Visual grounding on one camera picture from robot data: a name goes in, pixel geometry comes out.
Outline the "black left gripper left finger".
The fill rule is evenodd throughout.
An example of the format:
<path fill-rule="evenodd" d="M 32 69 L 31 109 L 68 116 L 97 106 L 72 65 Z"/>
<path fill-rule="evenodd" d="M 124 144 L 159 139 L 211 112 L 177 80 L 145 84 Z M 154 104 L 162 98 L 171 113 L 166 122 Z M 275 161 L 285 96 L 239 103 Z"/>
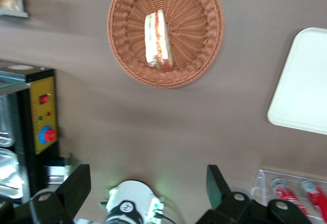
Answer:
<path fill-rule="evenodd" d="M 30 200 L 32 222 L 73 223 L 90 191 L 90 165 L 79 165 L 55 191 L 42 191 Z"/>

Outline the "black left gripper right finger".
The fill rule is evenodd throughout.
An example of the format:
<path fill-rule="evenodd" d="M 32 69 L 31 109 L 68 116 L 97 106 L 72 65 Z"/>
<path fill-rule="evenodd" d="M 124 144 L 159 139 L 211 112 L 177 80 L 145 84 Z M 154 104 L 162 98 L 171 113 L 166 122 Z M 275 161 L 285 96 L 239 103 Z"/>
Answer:
<path fill-rule="evenodd" d="M 303 211 L 290 201 L 273 199 L 264 206 L 242 192 L 231 191 L 216 165 L 207 166 L 206 192 L 212 208 L 197 224 L 310 223 Z"/>

